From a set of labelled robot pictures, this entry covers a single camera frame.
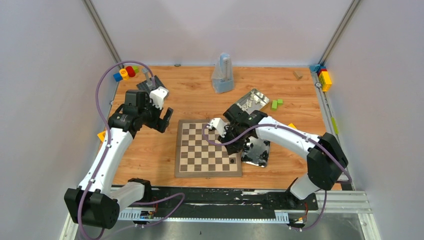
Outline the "wooden chess board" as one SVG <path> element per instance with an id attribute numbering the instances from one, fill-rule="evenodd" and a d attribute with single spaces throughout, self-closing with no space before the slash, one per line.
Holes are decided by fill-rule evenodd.
<path id="1" fill-rule="evenodd" d="M 241 154 L 228 155 L 224 146 L 209 144 L 203 139 L 203 127 L 208 119 L 178 121 L 175 177 L 215 178 L 242 176 Z"/>

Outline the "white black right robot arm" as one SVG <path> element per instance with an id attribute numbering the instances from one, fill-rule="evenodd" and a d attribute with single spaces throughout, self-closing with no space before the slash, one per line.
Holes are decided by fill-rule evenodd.
<path id="1" fill-rule="evenodd" d="M 307 173 L 295 179 L 285 195 L 286 204 L 292 209 L 301 207 L 306 197 L 318 190 L 331 190 L 346 173 L 347 157 L 336 137 L 329 132 L 309 134 L 278 122 L 260 110 L 248 113 L 236 104 L 223 115 L 228 122 L 215 118 L 210 124 L 218 131 L 218 140 L 229 154 L 240 152 L 245 140 L 254 137 L 280 145 L 306 160 Z"/>

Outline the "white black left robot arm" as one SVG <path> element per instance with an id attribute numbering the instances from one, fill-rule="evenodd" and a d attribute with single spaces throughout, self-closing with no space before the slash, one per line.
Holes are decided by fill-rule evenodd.
<path id="1" fill-rule="evenodd" d="M 137 202 L 149 206 L 153 201 L 150 181 L 131 178 L 118 190 L 112 182 L 122 157 L 137 132 L 146 126 L 164 133 L 173 109 L 161 113 L 169 91 L 160 86 L 151 92 L 128 90 L 125 101 L 107 120 L 107 129 L 100 150 L 84 179 L 76 188 L 68 188 L 64 201 L 76 224 L 111 229 L 119 214 Z"/>

